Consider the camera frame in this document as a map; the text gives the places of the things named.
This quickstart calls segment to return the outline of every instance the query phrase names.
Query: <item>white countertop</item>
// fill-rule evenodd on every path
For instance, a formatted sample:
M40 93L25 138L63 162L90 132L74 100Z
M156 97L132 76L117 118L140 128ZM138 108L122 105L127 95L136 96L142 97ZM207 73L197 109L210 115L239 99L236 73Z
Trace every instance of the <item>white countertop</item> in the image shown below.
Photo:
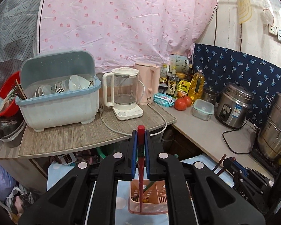
M273 181L272 175L251 155L237 155L228 149L222 138L222 133L231 129L219 123L214 115L209 121L204 121L192 115L192 107L188 107L184 111L178 111L174 107L162 108L177 118L177 122L172 126L216 162L226 154L227 158L235 157L244 167L255 169ZM243 129L225 134L232 150L239 153L246 153L251 150L256 135L252 126L248 122Z

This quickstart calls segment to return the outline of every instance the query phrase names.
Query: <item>navy blue floral cloth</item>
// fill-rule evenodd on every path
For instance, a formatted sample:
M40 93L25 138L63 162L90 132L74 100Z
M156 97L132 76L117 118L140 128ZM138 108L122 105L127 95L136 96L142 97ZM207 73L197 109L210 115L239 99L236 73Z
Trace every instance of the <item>navy blue floral cloth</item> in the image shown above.
M260 58L227 48L196 44L193 68L203 70L205 87L217 92L227 83L239 83L254 95L253 112L247 118L257 126L266 121L270 104L266 95L281 92L281 68Z

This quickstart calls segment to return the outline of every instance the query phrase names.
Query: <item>white plate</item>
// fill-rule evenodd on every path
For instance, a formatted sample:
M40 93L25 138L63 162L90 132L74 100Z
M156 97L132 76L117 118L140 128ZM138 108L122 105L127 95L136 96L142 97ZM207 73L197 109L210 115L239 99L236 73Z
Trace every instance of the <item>white plate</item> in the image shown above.
M43 85L43 87L42 87L42 94L43 94L43 96L47 96L47 95L53 94L52 86L50 86L50 85Z
M35 94L34 97L38 97L39 96L39 87L37 87L37 89L35 90Z
M69 91L69 80L66 79L66 80L62 81L61 87L64 90L64 92L68 92Z
M55 83L55 91L56 91L56 93L58 93L57 84L58 84L58 82Z
M64 92L64 90L63 90L62 87L61 87L61 83L62 83L62 82L59 82L58 87L59 87L59 91L62 93L62 92Z
M57 88L57 92L58 92L58 93L60 93L60 92L61 92L61 90L60 90L60 88L59 88L59 83L60 83L60 82L58 82L58 83L57 83L57 86L56 86L56 88Z
M39 96L42 96L43 95L43 93L42 93L42 85L39 87L39 89L38 89L38 93L39 93Z

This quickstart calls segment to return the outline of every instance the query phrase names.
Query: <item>pink electric kettle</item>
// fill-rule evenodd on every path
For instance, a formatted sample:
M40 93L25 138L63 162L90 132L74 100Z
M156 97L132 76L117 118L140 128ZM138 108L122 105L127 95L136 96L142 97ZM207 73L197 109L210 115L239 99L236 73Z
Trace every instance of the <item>pink electric kettle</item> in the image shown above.
M145 86L143 93L142 84L138 84L138 104L147 105L153 102L153 94L158 93L160 67L150 63L135 63L134 67L140 71L139 80Z

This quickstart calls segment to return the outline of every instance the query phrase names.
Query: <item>pink polka dot curtain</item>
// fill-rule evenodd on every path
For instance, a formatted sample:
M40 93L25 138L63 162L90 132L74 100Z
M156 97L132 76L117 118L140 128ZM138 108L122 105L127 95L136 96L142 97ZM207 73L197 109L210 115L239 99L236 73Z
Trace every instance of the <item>pink polka dot curtain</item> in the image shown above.
M41 0L38 53L87 50L96 73L192 54L217 0Z

